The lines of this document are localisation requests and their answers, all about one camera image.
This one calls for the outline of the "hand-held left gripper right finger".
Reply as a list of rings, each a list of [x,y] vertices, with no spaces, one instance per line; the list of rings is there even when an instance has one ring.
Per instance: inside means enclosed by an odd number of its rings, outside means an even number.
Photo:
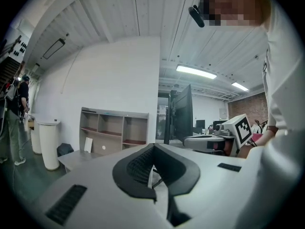
[[[200,178],[200,169],[193,161],[155,144],[153,148],[153,165],[168,188],[167,220],[179,226],[191,217],[182,213],[175,197],[189,194]]]

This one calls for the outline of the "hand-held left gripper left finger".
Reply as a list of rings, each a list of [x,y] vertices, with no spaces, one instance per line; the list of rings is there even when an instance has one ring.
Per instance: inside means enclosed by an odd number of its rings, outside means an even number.
[[[154,144],[148,144],[119,160],[112,169],[112,177],[117,187],[128,196],[156,202],[155,191],[148,187],[153,165]]]

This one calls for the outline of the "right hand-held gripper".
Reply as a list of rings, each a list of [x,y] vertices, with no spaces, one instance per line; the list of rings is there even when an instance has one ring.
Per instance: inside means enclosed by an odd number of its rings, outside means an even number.
[[[217,124],[212,134],[185,137],[183,146],[205,154],[234,157],[252,137],[248,117],[242,114]]]

